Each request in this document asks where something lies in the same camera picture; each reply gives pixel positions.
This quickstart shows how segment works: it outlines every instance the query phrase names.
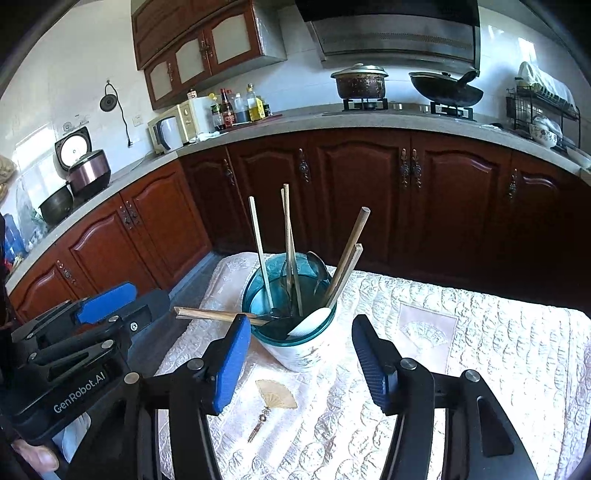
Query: soy sauce bottle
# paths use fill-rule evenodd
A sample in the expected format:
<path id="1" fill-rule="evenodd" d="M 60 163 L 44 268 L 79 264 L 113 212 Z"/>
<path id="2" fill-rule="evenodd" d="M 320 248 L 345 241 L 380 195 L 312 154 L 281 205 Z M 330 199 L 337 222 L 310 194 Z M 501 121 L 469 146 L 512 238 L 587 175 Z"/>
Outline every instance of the soy sauce bottle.
<path id="1" fill-rule="evenodd" d="M 234 115 L 234 109 L 232 108 L 232 104 L 230 103 L 230 100 L 228 100 L 228 95 L 226 94 L 226 90 L 222 89 L 221 93 L 222 93 L 223 124 L 226 128 L 228 128 L 236 123 L 236 116 Z"/>

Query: range hood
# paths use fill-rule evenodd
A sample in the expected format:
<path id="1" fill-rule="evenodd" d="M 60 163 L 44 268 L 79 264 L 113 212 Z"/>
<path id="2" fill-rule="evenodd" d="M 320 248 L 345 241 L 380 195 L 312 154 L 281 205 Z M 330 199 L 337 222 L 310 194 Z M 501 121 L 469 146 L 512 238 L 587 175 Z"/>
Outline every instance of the range hood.
<path id="1" fill-rule="evenodd" d="M 425 64 L 480 70 L 477 0 L 295 0 L 326 67 Z"/>

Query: wooden cabinet door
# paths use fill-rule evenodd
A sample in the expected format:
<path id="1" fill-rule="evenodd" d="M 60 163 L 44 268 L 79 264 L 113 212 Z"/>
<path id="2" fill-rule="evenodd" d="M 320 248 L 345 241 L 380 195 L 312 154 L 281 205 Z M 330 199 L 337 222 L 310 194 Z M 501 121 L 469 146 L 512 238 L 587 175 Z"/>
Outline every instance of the wooden cabinet door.
<path id="1" fill-rule="evenodd" d="M 195 22 L 211 15 L 221 7 L 225 7 L 233 0 L 191 0 L 191 11 Z"/>
<path id="2" fill-rule="evenodd" d="M 131 16 L 138 70 L 193 23 L 186 0 L 148 0 Z"/>
<path id="3" fill-rule="evenodd" d="M 21 322 L 28 322 L 66 300 L 96 294 L 96 290 L 56 246 L 50 247 L 10 294 Z"/>
<path id="4" fill-rule="evenodd" d="M 211 75 L 205 37 L 202 30 L 197 30 L 183 37 L 173 48 L 174 64 L 171 65 L 174 76 L 178 76 L 180 89 L 189 90 L 195 84 Z"/>
<path id="5" fill-rule="evenodd" d="M 214 249 L 235 254 L 253 251 L 254 240 L 229 159 L 226 147 L 217 147 L 181 162 Z"/>
<path id="6" fill-rule="evenodd" d="M 254 13 L 249 2 L 217 15 L 207 24 L 212 74 L 261 55 Z"/>
<path id="7" fill-rule="evenodd" d="M 129 236 L 130 227 L 123 201 L 115 195 L 68 230 L 57 245 L 70 254 L 97 293 L 129 281 L 143 295 L 158 285 Z"/>
<path id="8" fill-rule="evenodd" d="M 159 283 L 169 289 L 210 250 L 180 162 L 173 161 L 121 191 L 133 218 L 138 247 L 157 265 Z"/>
<path id="9" fill-rule="evenodd" d="M 170 103 L 172 97 L 178 93 L 180 82 L 175 75 L 174 52 L 166 52 L 144 70 L 148 94 L 154 109 Z"/>
<path id="10" fill-rule="evenodd" d="M 318 233 L 314 191 L 304 148 L 306 134 L 283 134 L 230 144 L 228 151 L 244 204 L 256 202 L 265 252 L 285 252 L 285 220 L 281 203 L 290 185 L 290 215 L 295 249 L 315 250 Z"/>
<path id="11" fill-rule="evenodd" d="M 371 214 L 359 241 L 360 266 L 379 271 L 395 263 L 406 229 L 410 188 L 401 162 L 410 156 L 410 134 L 382 129 L 321 130 L 308 135 L 306 152 L 321 205 L 325 261 L 336 265 L 361 207 Z"/>
<path id="12" fill-rule="evenodd" d="M 507 281 L 527 278 L 532 286 L 560 265 L 570 239 L 568 215 L 578 208 L 570 193 L 578 179 L 548 162 L 512 152 L 511 179 L 502 199 L 504 238 L 499 266 Z"/>
<path id="13" fill-rule="evenodd" d="M 411 271 L 433 281 L 486 276 L 498 247 L 498 208 L 511 151 L 467 138 L 412 133 Z"/>

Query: stove burner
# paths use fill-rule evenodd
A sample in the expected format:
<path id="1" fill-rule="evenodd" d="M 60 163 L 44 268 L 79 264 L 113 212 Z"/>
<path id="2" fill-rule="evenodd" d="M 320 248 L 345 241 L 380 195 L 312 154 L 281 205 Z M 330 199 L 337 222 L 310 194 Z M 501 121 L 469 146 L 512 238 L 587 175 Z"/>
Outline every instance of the stove burner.
<path id="1" fill-rule="evenodd" d="M 447 106 L 431 102 L 431 113 L 474 121 L 474 110 L 470 107 Z"/>
<path id="2" fill-rule="evenodd" d="M 343 100 L 343 112 L 357 112 L 357 111 L 372 111 L 372 110 L 388 110 L 388 99 L 345 99 Z"/>

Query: white plastic spatula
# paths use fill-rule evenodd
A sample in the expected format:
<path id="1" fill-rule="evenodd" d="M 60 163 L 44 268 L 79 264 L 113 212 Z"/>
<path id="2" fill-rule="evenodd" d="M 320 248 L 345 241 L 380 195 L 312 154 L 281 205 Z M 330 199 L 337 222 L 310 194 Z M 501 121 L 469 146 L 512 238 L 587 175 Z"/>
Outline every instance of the white plastic spatula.
<path id="1" fill-rule="evenodd" d="M 295 327 L 289 336 L 295 338 L 305 337 L 316 330 L 322 322 L 324 322 L 330 315 L 330 308 L 323 307 L 310 313 L 300 324 Z"/>

